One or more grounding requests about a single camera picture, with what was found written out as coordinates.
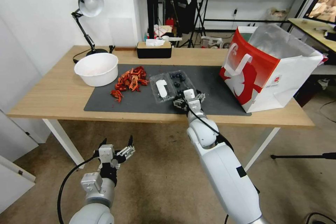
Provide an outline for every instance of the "black lamp arm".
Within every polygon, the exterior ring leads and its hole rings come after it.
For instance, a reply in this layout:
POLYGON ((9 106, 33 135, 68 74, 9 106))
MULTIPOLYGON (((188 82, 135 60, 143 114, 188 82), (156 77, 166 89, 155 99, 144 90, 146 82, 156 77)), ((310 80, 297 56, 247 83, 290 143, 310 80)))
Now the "black lamp arm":
POLYGON ((95 45, 94 45, 95 43, 94 43, 94 41, 91 39, 91 37, 90 37, 88 34, 86 34, 86 32, 84 31, 82 25, 81 25, 80 22, 79 22, 79 18, 80 18, 81 16, 83 16, 83 14, 78 13, 78 11, 79 11, 79 9, 76 10, 75 12, 72 12, 71 15, 72 15, 72 17, 76 20, 76 23, 78 24, 80 30, 81 30, 82 33, 84 34, 84 38, 85 38, 86 41, 89 43, 89 45, 90 45, 90 47, 91 47, 91 51, 92 51, 92 52, 95 52, 96 49, 95 49, 95 45))

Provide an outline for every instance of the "white bowl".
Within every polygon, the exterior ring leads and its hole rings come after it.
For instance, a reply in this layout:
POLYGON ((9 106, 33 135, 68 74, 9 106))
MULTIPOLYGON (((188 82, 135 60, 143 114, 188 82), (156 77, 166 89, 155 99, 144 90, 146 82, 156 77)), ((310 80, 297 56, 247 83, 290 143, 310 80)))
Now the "white bowl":
POLYGON ((75 73, 89 86, 105 86, 118 76, 118 58, 107 52, 91 54, 77 62, 75 73))

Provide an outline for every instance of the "monitor screen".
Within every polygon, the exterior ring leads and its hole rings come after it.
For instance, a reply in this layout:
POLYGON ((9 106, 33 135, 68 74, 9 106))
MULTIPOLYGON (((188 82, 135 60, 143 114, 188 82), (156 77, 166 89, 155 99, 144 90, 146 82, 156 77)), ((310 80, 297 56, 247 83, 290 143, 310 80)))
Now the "monitor screen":
POLYGON ((305 18, 335 23, 336 0, 314 0, 305 14, 305 18))

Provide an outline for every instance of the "bag handle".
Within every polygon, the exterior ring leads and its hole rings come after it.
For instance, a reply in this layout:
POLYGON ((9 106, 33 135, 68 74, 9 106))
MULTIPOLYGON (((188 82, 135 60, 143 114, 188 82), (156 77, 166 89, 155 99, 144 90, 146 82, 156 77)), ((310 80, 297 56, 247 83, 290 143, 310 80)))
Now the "bag handle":
POLYGON ((252 56, 249 55, 249 54, 245 54, 244 57, 241 59, 241 61, 240 61, 239 65, 237 66, 237 68, 234 70, 234 69, 229 65, 229 56, 230 56, 230 54, 231 54, 231 51, 232 51, 236 46, 238 46, 236 43, 233 43, 233 44, 230 46, 230 48, 229 48, 229 50, 228 50, 228 52, 227 52, 227 57, 226 57, 226 61, 225 61, 225 64, 224 64, 224 68, 225 68, 225 70, 228 71, 229 74, 230 74, 231 76, 239 75, 239 74, 242 72, 242 70, 243 70, 244 66, 246 65, 246 63, 252 61, 252 56))

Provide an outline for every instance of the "lamp shade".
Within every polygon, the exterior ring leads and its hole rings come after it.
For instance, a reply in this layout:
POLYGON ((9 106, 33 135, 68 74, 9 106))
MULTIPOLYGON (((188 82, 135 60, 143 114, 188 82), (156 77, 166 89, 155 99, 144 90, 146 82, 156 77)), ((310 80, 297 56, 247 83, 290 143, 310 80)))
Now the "lamp shade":
POLYGON ((87 17, 97 16, 104 7, 104 0, 78 0, 81 13, 87 17))

